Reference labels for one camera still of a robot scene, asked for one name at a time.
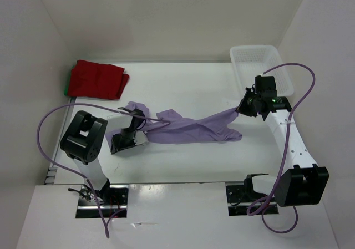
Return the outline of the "lavender t shirt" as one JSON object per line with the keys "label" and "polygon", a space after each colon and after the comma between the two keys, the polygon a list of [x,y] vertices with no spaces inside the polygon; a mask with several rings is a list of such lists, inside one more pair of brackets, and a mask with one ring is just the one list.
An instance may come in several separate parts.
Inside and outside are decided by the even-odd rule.
{"label": "lavender t shirt", "polygon": [[158,144],[240,141],[242,134],[228,128],[238,115],[232,108],[195,120],[184,118],[178,112],[169,109],[156,114],[158,119],[169,121],[169,125],[147,120],[142,131],[149,142]]}

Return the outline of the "red t shirt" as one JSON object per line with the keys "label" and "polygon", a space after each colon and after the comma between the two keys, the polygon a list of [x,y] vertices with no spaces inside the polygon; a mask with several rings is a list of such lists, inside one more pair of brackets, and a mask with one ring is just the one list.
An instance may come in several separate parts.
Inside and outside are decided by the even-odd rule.
{"label": "red t shirt", "polygon": [[78,60],[69,73],[64,95],[119,100],[129,79],[122,67]]}

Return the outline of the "green t shirt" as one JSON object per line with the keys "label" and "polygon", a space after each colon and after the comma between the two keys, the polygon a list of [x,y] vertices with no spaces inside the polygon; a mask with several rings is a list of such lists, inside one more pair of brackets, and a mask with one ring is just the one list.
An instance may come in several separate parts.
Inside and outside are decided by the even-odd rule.
{"label": "green t shirt", "polygon": [[71,79],[71,76],[72,76],[72,71],[73,69],[75,68],[76,65],[73,65],[70,69],[70,71],[67,73],[67,78],[66,78],[66,81],[65,81],[65,87],[64,87],[64,91],[63,91],[63,94],[65,96],[70,96],[70,94],[68,94],[68,91],[69,91],[69,84],[70,84],[70,79]]}

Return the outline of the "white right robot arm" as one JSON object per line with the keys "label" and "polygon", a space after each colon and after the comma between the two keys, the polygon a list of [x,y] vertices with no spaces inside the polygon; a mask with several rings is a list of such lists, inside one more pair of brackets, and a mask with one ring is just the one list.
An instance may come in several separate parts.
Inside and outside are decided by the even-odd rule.
{"label": "white right robot arm", "polygon": [[251,182],[243,187],[244,197],[255,201],[262,194],[272,194],[281,207],[318,204],[329,173],[306,149],[287,98],[276,96],[274,90],[268,96],[247,88],[236,111],[245,116],[262,116],[276,140],[283,165],[280,176],[249,175]]}

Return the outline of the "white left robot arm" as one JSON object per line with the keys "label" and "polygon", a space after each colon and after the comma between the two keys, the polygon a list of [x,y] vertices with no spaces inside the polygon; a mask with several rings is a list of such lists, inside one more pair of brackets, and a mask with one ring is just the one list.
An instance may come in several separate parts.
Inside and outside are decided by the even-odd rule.
{"label": "white left robot arm", "polygon": [[81,174],[86,177],[90,197],[97,204],[105,204],[113,196],[110,181],[104,175],[98,156],[105,137],[108,138],[110,153],[144,145],[148,142],[140,131],[145,123],[145,114],[140,109],[123,109],[128,115],[111,115],[107,119],[97,118],[90,113],[78,111],[60,141],[60,148],[73,159]]}

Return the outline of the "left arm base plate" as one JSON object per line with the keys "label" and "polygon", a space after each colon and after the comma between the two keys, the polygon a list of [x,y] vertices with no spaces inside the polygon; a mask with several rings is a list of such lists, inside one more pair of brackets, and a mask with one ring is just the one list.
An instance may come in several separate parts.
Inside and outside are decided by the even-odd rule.
{"label": "left arm base plate", "polygon": [[[79,193],[77,210],[75,218],[88,219],[88,218],[100,218],[100,214],[94,200],[93,194],[89,191],[86,185],[81,185],[80,190],[68,189]],[[127,216],[127,204],[129,197],[128,185],[111,185],[111,196],[107,197],[105,201],[99,199],[100,208],[102,210],[104,218],[110,218],[112,215],[114,218],[126,218]]]}

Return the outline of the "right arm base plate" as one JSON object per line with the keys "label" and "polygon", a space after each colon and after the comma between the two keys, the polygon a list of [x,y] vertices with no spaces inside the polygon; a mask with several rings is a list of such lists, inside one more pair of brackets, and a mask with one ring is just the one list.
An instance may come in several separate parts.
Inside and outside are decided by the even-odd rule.
{"label": "right arm base plate", "polygon": [[243,183],[226,184],[226,197],[229,216],[246,216],[252,202],[264,197],[264,194],[247,192]]}

